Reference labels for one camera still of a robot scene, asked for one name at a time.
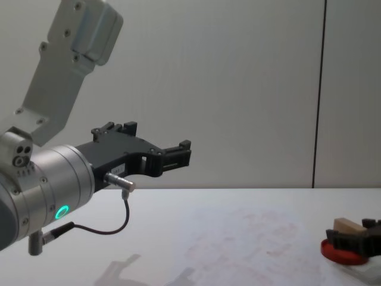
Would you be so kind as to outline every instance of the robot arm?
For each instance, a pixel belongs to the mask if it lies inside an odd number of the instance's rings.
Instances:
[[[23,105],[0,123],[43,146],[63,130],[84,78],[104,65],[123,18],[101,0],[63,0],[40,45],[40,62]]]
[[[29,237],[29,253],[38,255],[42,245],[71,228],[88,230],[69,223],[45,235],[41,231],[109,185],[123,190],[122,230],[129,218],[128,194],[135,188],[126,176],[158,177],[189,165],[190,141],[158,148],[136,137],[135,122],[95,128],[93,140],[78,147],[33,152],[33,144],[44,145],[64,128],[83,79],[108,61],[122,24],[103,0],[62,0],[48,42],[40,45],[23,105],[0,122],[0,251]]]

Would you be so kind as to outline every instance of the green led ring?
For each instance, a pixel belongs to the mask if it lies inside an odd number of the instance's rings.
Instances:
[[[62,206],[60,207],[60,209],[57,211],[57,213],[55,214],[55,219],[60,219],[62,218],[63,216],[65,216],[68,212],[69,212],[69,206],[68,205],[65,205],[65,206]]]

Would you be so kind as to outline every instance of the bolt hole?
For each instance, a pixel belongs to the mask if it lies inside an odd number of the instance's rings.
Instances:
[[[70,36],[70,34],[71,34],[70,29],[66,29],[65,32],[64,32],[64,37],[67,38],[67,37]]]
[[[81,7],[82,7],[81,3],[78,2],[78,3],[74,6],[74,9],[78,11],[78,10],[81,9]]]

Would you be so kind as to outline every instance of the red object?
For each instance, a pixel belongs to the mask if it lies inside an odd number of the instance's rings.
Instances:
[[[369,261],[356,253],[334,249],[328,240],[321,242],[321,253],[325,258],[342,265],[363,265]]]

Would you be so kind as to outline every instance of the white wall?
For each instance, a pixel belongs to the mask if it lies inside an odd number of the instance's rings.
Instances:
[[[193,143],[189,168],[140,187],[311,186],[323,1],[109,2],[124,17],[114,53],[49,146],[137,121],[160,147]],[[21,104],[58,4],[2,1],[0,117]]]
[[[381,186],[381,1],[329,0],[317,187]]]

